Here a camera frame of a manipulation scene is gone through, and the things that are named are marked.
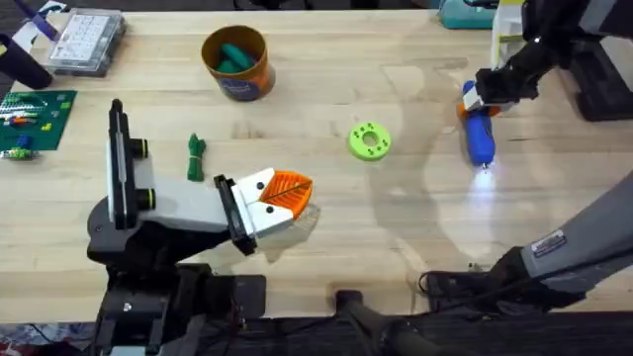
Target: green circuit board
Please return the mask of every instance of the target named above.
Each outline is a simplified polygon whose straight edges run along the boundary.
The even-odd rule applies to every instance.
[[[8,93],[0,104],[0,115],[24,111],[37,116],[34,123],[17,127],[5,126],[2,120],[0,150],[16,147],[21,134],[31,137],[29,149],[56,150],[76,95],[74,90]]]

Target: green gear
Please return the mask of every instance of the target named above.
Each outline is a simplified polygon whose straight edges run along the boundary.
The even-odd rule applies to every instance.
[[[355,126],[349,132],[347,145],[356,157],[365,161],[375,161],[387,155],[392,147],[392,138],[382,125],[364,123]]]

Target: teal object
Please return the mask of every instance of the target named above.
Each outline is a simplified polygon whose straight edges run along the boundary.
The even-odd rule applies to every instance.
[[[426,7],[429,9],[439,9],[439,4],[442,0],[427,0]]]
[[[228,73],[228,74],[236,74],[241,72],[242,70],[237,66],[237,64],[233,63],[232,60],[225,59],[220,62],[218,69],[216,71],[220,73]]]
[[[439,17],[447,29],[489,30],[493,27],[495,10],[468,6],[464,0],[442,0]]]
[[[240,71],[248,70],[250,67],[255,65],[255,62],[240,48],[233,44],[223,44],[221,46],[222,53],[226,56],[226,58],[230,59],[239,69]]]
[[[207,149],[207,144],[203,139],[199,139],[195,133],[189,136],[189,168],[187,168],[187,179],[192,182],[202,182],[205,180],[205,173],[202,171],[202,155]]]

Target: wooden tabletop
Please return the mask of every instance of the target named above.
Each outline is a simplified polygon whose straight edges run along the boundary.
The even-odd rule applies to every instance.
[[[192,259],[220,273],[265,275],[269,316],[329,314],[337,289],[361,290],[381,312],[424,311],[420,272],[490,267],[633,167],[633,122],[583,121],[556,73],[542,81],[539,99],[495,119],[495,164],[471,167],[455,105],[461,84],[487,65],[491,35],[445,30],[435,12],[126,19],[106,78],[57,77],[49,88],[79,91],[59,150],[1,163],[0,322],[94,319],[106,274],[86,257],[86,222],[106,194],[114,98],[133,136],[149,140],[157,174],[185,179],[195,132],[209,144],[205,184],[266,167],[314,179],[312,233],[271,236],[248,258],[227,243]],[[203,65],[203,40],[228,24],[258,29],[268,42],[277,83],[259,101],[229,100]],[[42,57],[46,47],[39,39],[33,53]],[[390,131],[394,146],[382,161],[348,152],[346,136],[362,122]],[[632,290],[633,273],[623,271],[569,310],[633,310]]]

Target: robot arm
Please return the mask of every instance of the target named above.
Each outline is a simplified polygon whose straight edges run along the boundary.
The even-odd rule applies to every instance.
[[[569,66],[575,43],[599,42],[604,36],[633,38],[624,15],[631,11],[633,3],[627,0],[526,0],[526,45],[505,66],[477,72],[476,86],[464,95],[465,110],[535,99],[543,75],[555,66]]]
[[[121,101],[110,111],[108,197],[93,210],[88,257],[121,271],[151,272],[231,240],[245,255],[308,204],[312,181],[265,169],[215,188],[154,175],[147,141],[130,138]]]
[[[569,64],[575,42],[599,41],[604,36],[633,38],[633,26],[625,15],[632,10],[629,0],[526,0],[522,9],[526,45],[505,66],[477,73],[476,86],[464,95],[465,109],[535,99],[540,78],[555,66]],[[429,272],[431,309],[489,294],[495,296],[466,309],[491,314],[547,312],[583,300],[600,281],[633,264],[631,201],[633,173],[560,228],[511,248],[490,272]],[[515,285],[520,287],[508,289]]]

